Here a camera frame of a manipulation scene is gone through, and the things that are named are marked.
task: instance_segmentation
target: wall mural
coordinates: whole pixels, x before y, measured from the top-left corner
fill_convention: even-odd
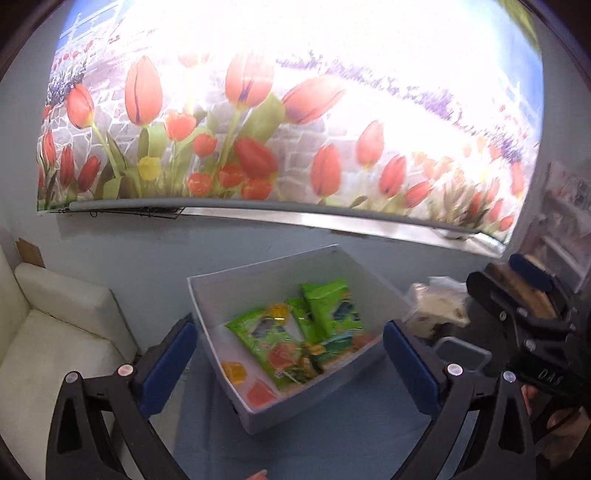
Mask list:
[[[517,0],[78,0],[51,67],[37,207],[289,201],[506,242],[542,112]]]

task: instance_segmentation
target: white box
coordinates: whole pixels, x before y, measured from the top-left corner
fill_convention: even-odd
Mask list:
[[[318,376],[268,407],[251,408],[222,371],[220,361],[239,361],[249,378],[272,381],[227,322],[251,309],[301,297],[300,284],[328,283],[344,278],[351,289],[364,328],[378,335],[362,350],[346,357],[340,367]],[[318,403],[384,354],[382,330],[396,318],[405,320],[411,306],[383,278],[370,272],[338,245],[260,262],[245,267],[189,277],[189,290],[200,329],[200,339],[224,391],[250,434],[265,430]]]

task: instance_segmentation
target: couch armrest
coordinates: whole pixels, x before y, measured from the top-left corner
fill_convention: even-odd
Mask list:
[[[108,288],[28,263],[14,275],[32,308],[111,340],[126,361],[133,360],[138,348]]]

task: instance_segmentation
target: white plastic bag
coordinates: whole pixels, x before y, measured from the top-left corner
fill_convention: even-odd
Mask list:
[[[414,283],[407,299],[415,310],[406,326],[421,338],[431,338],[443,323],[465,327],[470,322],[464,305],[467,296],[466,284],[450,277],[429,277],[429,286]]]

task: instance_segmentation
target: snack package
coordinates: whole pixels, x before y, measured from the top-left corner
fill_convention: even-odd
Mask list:
[[[304,299],[291,299],[285,303],[289,305],[291,316],[296,320],[304,340],[307,343],[319,343],[322,338],[317,331],[314,320],[312,320],[306,301]]]
[[[376,335],[350,330],[324,340],[316,345],[304,344],[312,365],[321,373],[329,370],[338,360],[350,353],[361,350]]]
[[[312,318],[324,338],[330,339],[351,330],[363,331],[351,291],[344,279],[322,286],[303,284],[302,290],[310,305]]]
[[[240,315],[226,327],[254,355],[279,390],[304,384],[317,375],[300,345],[265,309]]]

